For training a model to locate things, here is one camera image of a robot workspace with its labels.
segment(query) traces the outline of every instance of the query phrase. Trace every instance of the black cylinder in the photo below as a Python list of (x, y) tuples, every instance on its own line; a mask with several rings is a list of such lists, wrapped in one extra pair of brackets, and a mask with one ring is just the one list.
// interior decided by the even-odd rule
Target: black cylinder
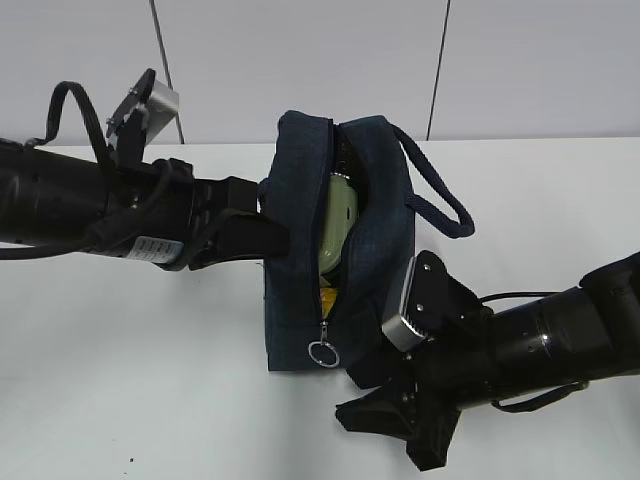
[[(119, 174), (139, 203), (159, 180), (149, 165)], [(193, 197), (193, 181), (172, 181), (134, 237), (107, 251), (88, 253), (126, 257), (139, 237), (152, 239), (146, 246), (155, 242), (154, 248), (166, 241), (188, 242), (193, 235)], [(0, 141), (0, 241), (31, 246), (71, 242), (82, 238), (91, 223), (123, 208), (129, 206), (107, 193), (97, 163)]]
[(610, 376), (615, 353), (601, 316), (579, 288), (489, 317), (476, 348), (426, 344), (420, 379), (458, 408)]

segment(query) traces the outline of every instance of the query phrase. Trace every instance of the bag handle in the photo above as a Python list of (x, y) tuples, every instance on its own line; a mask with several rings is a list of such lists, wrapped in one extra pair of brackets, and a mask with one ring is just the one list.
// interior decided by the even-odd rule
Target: bag handle
[(506, 413), (534, 412), (542, 407), (546, 407), (547, 405), (568, 397), (573, 392), (584, 390), (588, 386), (589, 382), (570, 383), (569, 385), (564, 385), (562, 387), (556, 388), (555, 390), (551, 390), (550, 392), (543, 393), (542, 395), (532, 398), (531, 400), (512, 403), (511, 405), (500, 405), (500, 402), (494, 400), (493, 402), (491, 402), (491, 406), (497, 408), (501, 412)]
[(459, 222), (451, 220), (431, 202), (414, 193), (409, 195), (406, 205), (447, 237), (461, 238), (472, 235), (476, 227), (467, 209), (464, 208), (462, 203), (449, 191), (442, 181), (442, 178), (440, 178), (440, 175), (438, 175), (438, 172), (433, 168), (433, 165), (431, 165), (425, 154), (422, 153), (422, 150), (420, 150), (416, 142), (400, 128), (395, 125), (392, 125), (392, 127), (396, 138), (404, 147), (411, 163), (415, 165), (420, 175), (431, 185), (431, 188), (453, 208), (458, 215)]

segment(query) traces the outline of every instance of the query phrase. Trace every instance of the navy blue bag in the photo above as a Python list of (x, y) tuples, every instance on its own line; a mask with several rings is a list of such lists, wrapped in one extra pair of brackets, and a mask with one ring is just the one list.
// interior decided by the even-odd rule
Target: navy blue bag
[[(325, 363), (348, 368), (381, 341), (388, 283), (414, 254), (414, 212), (452, 238), (471, 235), (473, 220), (415, 142), (382, 116), (334, 125), (290, 111), (278, 130), (273, 165), (261, 184), (262, 212), (289, 229), (290, 253), (264, 262), (269, 370), (321, 368), (309, 355), (313, 342), (335, 349), (339, 362)], [(413, 193), (405, 152), (459, 222)], [(338, 155), (350, 155), (356, 165), (361, 211), (342, 248), (338, 297), (323, 329), (318, 249)]]

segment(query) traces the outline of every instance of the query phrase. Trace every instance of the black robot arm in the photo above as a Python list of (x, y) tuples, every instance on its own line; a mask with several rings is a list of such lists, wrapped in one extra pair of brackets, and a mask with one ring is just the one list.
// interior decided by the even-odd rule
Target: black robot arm
[[(444, 466), (461, 410), (537, 410), (588, 382), (640, 372), (640, 254), (574, 287), (494, 313), (422, 252), (387, 300), (385, 340), (349, 370), (369, 395), (339, 405), (349, 431), (407, 441), (421, 470)], [(500, 402), (538, 390), (533, 399)]]
[[(82, 114), (97, 163), (35, 147), (53, 140), (65, 97)], [(257, 211), (258, 186), (236, 177), (203, 180), (177, 159), (143, 163), (145, 145), (177, 113), (177, 93), (147, 70), (108, 120), (108, 144), (84, 89), (61, 82), (44, 138), (0, 139), (0, 259), (82, 251), (199, 269), (288, 252), (288, 232)]]

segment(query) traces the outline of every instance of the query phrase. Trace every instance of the open zipper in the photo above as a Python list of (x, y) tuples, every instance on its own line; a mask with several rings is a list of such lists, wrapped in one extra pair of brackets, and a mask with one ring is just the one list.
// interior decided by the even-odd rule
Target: open zipper
[(340, 265), (339, 269), (339, 284), (338, 284), (338, 292), (336, 296), (336, 301), (331, 308), (331, 311), (327, 315), (323, 321), (327, 322), (329, 326), (331, 326), (333, 318), (336, 316), (336, 312), (340, 309), (344, 298), (347, 294), (348, 288), (348, 279), (349, 279), (349, 262), (346, 259), (349, 258), (349, 251), (351, 248), (351, 239), (353, 235), (356, 233), (358, 226), (361, 223), (362, 215), (366, 211), (368, 197), (370, 194), (370, 186), (369, 179), (366, 174), (366, 170), (355, 151), (354, 147), (351, 145), (347, 135), (342, 131), (339, 126), (334, 127), (334, 132), (337, 135), (338, 142), (334, 143), (334, 157), (336, 168), (344, 168), (345, 173), (352, 179), (353, 188), (356, 189), (358, 194), (358, 218), (356, 219), (353, 227), (349, 230), (344, 243), (342, 245), (342, 251), (340, 253)]

